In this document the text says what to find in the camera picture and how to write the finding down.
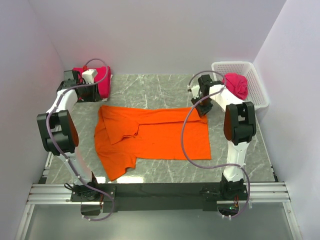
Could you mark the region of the orange t shirt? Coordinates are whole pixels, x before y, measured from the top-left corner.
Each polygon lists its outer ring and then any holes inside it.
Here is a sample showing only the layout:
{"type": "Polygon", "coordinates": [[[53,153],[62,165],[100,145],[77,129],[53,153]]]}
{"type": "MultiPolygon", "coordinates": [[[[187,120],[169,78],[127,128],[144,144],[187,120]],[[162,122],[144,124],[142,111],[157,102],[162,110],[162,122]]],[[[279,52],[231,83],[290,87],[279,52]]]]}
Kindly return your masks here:
{"type": "Polygon", "coordinates": [[[142,109],[103,105],[98,110],[94,145],[111,181],[140,159],[210,160],[206,116],[189,107],[142,109]]]}

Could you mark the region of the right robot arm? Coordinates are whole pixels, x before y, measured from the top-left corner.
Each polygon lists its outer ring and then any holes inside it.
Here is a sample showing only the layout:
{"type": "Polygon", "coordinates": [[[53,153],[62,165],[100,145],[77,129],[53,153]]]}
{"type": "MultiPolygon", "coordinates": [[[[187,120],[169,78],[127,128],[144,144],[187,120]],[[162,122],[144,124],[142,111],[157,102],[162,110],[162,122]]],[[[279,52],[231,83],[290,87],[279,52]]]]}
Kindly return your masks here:
{"type": "Polygon", "coordinates": [[[224,111],[223,132],[228,143],[226,166],[220,181],[220,194],[223,198],[234,198],[245,191],[244,173],[247,149],[257,125],[255,106],[250,101],[244,101],[235,96],[226,87],[227,79],[214,81],[210,75],[201,75],[198,84],[189,87],[192,92],[192,104],[200,117],[205,116],[213,107],[215,101],[224,111]]]}

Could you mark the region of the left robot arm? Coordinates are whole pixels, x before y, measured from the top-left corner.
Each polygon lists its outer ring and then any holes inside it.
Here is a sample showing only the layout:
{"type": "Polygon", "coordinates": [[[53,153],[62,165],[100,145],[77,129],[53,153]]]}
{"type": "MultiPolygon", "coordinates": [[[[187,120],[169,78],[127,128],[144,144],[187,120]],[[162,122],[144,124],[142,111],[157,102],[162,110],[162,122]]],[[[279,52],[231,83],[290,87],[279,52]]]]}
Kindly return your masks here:
{"type": "Polygon", "coordinates": [[[97,74],[96,69],[65,71],[54,103],[36,118],[44,149],[58,157],[72,175],[73,184],[66,183],[65,188],[74,196],[89,201],[99,198],[98,183],[78,151],[79,135],[70,112],[79,100],[95,102],[100,99],[94,83],[97,74]]]}

